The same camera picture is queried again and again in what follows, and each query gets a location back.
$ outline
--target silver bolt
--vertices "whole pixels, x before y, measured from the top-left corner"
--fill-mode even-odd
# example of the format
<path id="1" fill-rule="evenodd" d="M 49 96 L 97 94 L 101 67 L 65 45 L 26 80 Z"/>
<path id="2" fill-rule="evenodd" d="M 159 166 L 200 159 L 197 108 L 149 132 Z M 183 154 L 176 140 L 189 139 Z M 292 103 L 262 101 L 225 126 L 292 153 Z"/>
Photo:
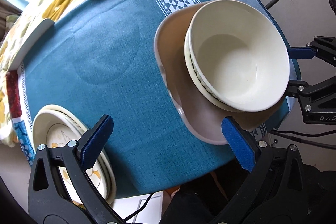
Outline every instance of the silver bolt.
<path id="1" fill-rule="evenodd" d="M 309 111 L 311 110 L 311 105 L 306 105 L 306 106 L 305 106 L 305 110 L 306 110 L 307 112 L 309 112 Z"/>
<path id="2" fill-rule="evenodd" d="M 45 148 L 45 144 L 40 144 L 39 147 L 37 148 L 38 150 L 43 150 Z"/>
<path id="3" fill-rule="evenodd" d="M 296 145 L 293 145 L 293 144 L 291 144 L 291 146 L 290 146 L 290 149 L 291 149 L 292 151 L 296 151 L 296 150 L 297 150 L 297 146 L 296 146 Z"/>
<path id="4" fill-rule="evenodd" d="M 266 147 L 267 146 L 267 143 L 264 142 L 264 141 L 260 141 L 260 142 L 258 142 L 258 144 L 259 144 L 260 147 Z"/>
<path id="5" fill-rule="evenodd" d="M 71 140 L 71 141 L 68 142 L 68 146 L 70 146 L 70 147 L 74 147 L 76 144 L 77 144 L 77 141 L 75 141 L 75 140 Z"/>

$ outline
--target white bowl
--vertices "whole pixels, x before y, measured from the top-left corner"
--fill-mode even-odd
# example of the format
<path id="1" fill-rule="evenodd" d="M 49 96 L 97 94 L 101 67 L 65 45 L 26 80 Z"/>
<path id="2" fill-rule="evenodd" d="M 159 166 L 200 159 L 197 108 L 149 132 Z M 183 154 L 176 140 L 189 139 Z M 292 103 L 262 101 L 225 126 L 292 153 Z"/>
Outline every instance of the white bowl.
<path id="1" fill-rule="evenodd" d="M 215 0 L 190 23 L 190 56 L 201 83 L 235 109 L 258 112 L 275 105 L 289 80 L 285 43 L 273 23 L 237 0 Z"/>
<path id="2" fill-rule="evenodd" d="M 230 111 L 230 112 L 243 112 L 241 110 L 234 109 L 233 107 L 230 107 L 226 105 L 225 103 L 221 102 L 217 98 L 215 98 L 212 94 L 211 91 L 206 87 L 206 85 L 202 82 L 201 76 L 197 73 L 193 62 L 191 60 L 190 56 L 190 47 L 189 47 L 189 31 L 190 29 L 187 30 L 187 34 L 185 36 L 184 40 L 184 59 L 185 59 L 185 64 L 187 67 L 187 70 L 189 72 L 190 78 L 194 82 L 195 86 L 197 89 L 202 93 L 202 95 L 207 98 L 211 103 L 213 103 L 215 106 Z"/>
<path id="3" fill-rule="evenodd" d="M 74 115 L 60 106 L 48 105 L 43 107 L 36 115 L 33 123 L 31 139 L 33 149 L 36 151 L 41 143 L 45 143 L 49 148 L 52 148 L 64 146 L 70 140 L 78 140 L 87 128 L 80 121 L 76 122 L 74 118 Z M 82 204 L 66 169 L 60 167 L 60 171 L 71 199 L 77 205 Z M 104 152 L 100 154 L 93 168 L 86 170 L 86 173 L 101 196 L 109 204 L 113 203 L 116 194 L 116 182 L 110 162 Z"/>

